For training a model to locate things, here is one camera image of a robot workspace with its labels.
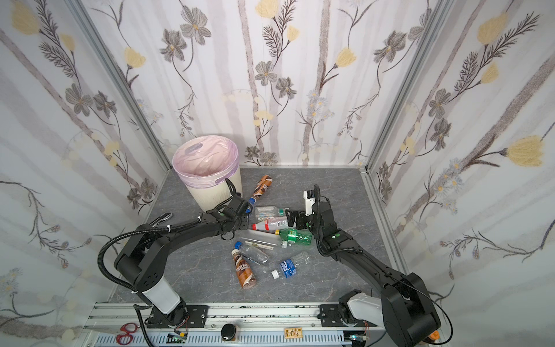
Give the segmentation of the clear bottle green cap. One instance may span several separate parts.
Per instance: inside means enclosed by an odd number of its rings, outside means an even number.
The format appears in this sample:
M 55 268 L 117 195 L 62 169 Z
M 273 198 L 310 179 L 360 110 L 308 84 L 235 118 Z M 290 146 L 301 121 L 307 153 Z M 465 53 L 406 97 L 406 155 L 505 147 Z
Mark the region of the clear bottle green cap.
M 285 208 L 278 208 L 276 206 L 258 206 L 254 208 L 254 216 L 259 221 L 267 218 L 283 217 L 285 215 Z

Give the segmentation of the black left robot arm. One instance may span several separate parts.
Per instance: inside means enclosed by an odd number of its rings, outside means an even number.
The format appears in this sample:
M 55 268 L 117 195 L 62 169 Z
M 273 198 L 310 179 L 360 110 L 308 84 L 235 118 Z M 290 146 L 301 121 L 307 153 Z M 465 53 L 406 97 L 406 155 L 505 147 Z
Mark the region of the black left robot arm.
M 228 198 L 195 220 L 183 224 L 151 227 L 112 238 L 101 247 L 97 264 L 111 282 L 131 290 L 152 309 L 140 322 L 148 328 L 177 328 L 192 324 L 190 309 L 172 288 L 164 273 L 169 256 L 201 239 L 234 234 L 247 216 L 249 203 L 226 179 Z

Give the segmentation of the small pepsi bottle blue cap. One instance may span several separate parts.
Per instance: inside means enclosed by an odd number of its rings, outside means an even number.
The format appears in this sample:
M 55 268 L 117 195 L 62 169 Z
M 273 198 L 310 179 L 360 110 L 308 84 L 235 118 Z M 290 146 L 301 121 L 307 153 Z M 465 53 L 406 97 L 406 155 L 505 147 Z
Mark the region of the small pepsi bottle blue cap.
M 254 205 L 256 204 L 257 200 L 254 197 L 251 197 L 247 201 L 247 209 L 245 214 L 250 214 L 254 210 Z

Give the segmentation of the clear square bottle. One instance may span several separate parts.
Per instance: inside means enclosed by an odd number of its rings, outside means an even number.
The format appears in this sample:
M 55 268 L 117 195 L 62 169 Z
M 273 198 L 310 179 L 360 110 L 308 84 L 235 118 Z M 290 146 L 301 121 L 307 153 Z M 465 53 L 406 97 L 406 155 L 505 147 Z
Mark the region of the clear square bottle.
M 244 244 L 258 247 L 263 250 L 274 250 L 274 248 L 280 248 L 282 244 L 281 238 L 278 235 L 261 231 L 239 231 L 238 237 Z

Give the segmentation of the brown coffee bottle front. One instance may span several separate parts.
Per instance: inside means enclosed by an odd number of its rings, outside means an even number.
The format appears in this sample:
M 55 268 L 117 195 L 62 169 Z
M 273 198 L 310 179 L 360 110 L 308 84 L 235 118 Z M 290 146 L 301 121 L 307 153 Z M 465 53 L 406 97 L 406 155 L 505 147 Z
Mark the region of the brown coffee bottle front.
M 243 254 L 237 249 L 231 252 L 238 281 L 242 289 L 250 289 L 256 285 L 257 279 L 251 269 L 250 264 L 246 261 Z

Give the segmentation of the green plastic bottle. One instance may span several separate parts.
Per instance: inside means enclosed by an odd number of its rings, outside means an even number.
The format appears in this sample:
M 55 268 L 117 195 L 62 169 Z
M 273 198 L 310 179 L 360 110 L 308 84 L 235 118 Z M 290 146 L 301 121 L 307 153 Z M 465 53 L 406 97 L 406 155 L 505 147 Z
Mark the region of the green plastic bottle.
M 300 244 L 310 246 L 313 240 L 313 235 L 310 231 L 299 231 L 295 228 L 285 228 L 275 231 L 282 241 L 292 244 Z

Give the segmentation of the clear bottle blue cap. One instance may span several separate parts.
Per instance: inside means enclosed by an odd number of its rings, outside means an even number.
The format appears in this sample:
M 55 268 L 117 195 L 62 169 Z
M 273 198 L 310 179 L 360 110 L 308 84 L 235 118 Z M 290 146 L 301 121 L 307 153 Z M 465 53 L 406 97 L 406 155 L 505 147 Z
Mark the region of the clear bottle blue cap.
M 244 244 L 243 242 L 240 242 L 240 241 L 237 241 L 234 247 L 245 258 L 247 258 L 248 260 L 251 260 L 253 263 L 256 263 L 258 265 L 267 265 L 270 260 L 269 256 L 257 247 Z

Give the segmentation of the clear bottle red cap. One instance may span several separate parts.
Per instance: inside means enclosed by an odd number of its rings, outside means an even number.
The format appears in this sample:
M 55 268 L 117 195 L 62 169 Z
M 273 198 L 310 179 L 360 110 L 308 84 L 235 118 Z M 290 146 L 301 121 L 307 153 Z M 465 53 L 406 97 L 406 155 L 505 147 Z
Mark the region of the clear bottle red cap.
M 276 231 L 288 228 L 288 219 L 285 216 L 266 218 L 251 225 L 251 229 L 255 231 Z

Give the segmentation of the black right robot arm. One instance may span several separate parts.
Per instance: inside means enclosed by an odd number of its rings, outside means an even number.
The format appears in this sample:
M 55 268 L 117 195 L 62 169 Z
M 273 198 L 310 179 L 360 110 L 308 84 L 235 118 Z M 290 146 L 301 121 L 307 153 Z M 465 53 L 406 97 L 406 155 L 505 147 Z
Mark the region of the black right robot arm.
M 353 291 L 342 305 L 343 316 L 381 325 L 397 346 L 443 346 L 451 341 L 451 337 L 434 337 L 448 315 L 429 296 L 421 277 L 387 266 L 339 228 L 318 185 L 304 192 L 304 200 L 304 211 L 289 212 L 288 222 L 311 232 L 322 257 L 349 267 L 379 292 L 377 298 L 364 298 Z

